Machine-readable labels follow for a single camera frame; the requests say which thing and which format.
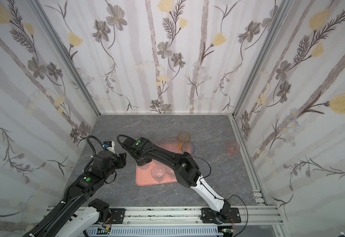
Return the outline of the yellow transparent glass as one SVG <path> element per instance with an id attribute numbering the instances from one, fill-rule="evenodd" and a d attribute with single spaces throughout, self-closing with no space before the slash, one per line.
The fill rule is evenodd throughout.
<path id="1" fill-rule="evenodd" d="M 179 150 L 181 150 L 181 147 L 184 143 L 188 143 L 190 140 L 191 135 L 188 132 L 180 132 L 177 136 Z"/>

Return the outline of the pink plastic tray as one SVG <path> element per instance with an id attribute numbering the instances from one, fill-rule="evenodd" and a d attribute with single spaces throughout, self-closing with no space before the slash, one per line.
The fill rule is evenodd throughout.
<path id="1" fill-rule="evenodd" d="M 180 185 L 190 188 L 197 186 L 197 181 L 201 176 L 199 166 L 194 161 L 193 157 L 189 153 L 176 153 L 158 147 L 158 153 L 161 156 L 161 160 L 152 160 L 152 162 L 137 166 L 136 169 L 136 184 L 139 186 L 149 186 L 165 183 L 177 182 Z M 151 170 L 155 165 L 168 166 L 174 170 L 176 179 L 171 180 L 165 175 L 164 180 L 161 183 L 157 183 L 151 176 Z"/>

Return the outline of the clear round glass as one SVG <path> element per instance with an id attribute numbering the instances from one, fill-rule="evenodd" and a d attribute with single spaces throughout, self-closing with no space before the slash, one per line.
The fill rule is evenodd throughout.
<path id="1" fill-rule="evenodd" d="M 175 152 L 178 147 L 178 141 L 175 138 L 169 138 L 165 141 L 165 149 Z"/>

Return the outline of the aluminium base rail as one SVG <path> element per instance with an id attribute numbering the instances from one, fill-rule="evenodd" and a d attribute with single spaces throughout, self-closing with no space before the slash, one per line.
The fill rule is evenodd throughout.
<path id="1" fill-rule="evenodd" d="M 230 215 L 236 227 L 257 225 L 283 225 L 284 221 L 275 206 L 233 206 Z M 202 208 L 183 207 L 112 207 L 113 217 L 106 226 L 205 226 Z"/>

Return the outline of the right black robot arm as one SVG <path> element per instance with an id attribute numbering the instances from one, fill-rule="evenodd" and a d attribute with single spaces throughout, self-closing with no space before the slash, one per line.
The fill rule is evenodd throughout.
<path id="1" fill-rule="evenodd" d="M 155 160 L 172 169 L 180 185 L 193 189 L 206 201 L 214 214 L 215 224 L 222 224 L 229 218 L 231 204 L 205 181 L 199 166 L 189 153 L 179 154 L 166 150 L 144 137 L 136 140 L 120 134 L 116 139 L 120 146 L 136 160 L 138 166 Z"/>

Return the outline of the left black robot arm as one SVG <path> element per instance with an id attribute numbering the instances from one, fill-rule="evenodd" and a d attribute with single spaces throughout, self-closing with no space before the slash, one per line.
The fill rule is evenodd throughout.
<path id="1" fill-rule="evenodd" d="M 90 199 L 116 169 L 126 165 L 126 153 L 103 150 L 93 155 L 83 173 L 65 190 L 61 201 L 25 237 L 55 237 L 71 216 Z"/>

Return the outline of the pink faceted glass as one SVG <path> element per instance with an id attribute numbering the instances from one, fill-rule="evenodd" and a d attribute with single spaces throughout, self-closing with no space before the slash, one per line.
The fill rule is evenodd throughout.
<path id="1" fill-rule="evenodd" d="M 240 144 L 237 141 L 230 141 L 227 146 L 227 154 L 233 156 L 240 151 Z"/>

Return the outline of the blue frosted glass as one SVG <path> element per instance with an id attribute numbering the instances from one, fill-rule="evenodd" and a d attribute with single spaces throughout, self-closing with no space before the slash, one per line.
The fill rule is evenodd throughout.
<path id="1" fill-rule="evenodd" d="M 181 151 L 183 153 L 189 153 L 191 156 L 193 156 L 195 154 L 196 148 L 192 143 L 187 142 L 181 146 Z"/>

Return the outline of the clear tall glass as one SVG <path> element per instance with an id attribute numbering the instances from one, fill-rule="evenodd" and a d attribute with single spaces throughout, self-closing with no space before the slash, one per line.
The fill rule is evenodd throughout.
<path id="1" fill-rule="evenodd" d="M 173 169 L 169 168 L 168 166 L 165 166 L 165 170 L 166 170 L 166 175 L 167 175 L 171 180 L 176 179 L 175 173 L 174 173 L 174 170 L 173 170 Z"/>

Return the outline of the clear faceted glass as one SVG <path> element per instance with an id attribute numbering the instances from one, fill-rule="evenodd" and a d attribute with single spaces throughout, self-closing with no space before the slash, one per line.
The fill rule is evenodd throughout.
<path id="1" fill-rule="evenodd" d="M 166 168 L 163 165 L 155 165 L 151 170 L 151 176 L 157 183 L 161 183 L 165 175 Z"/>

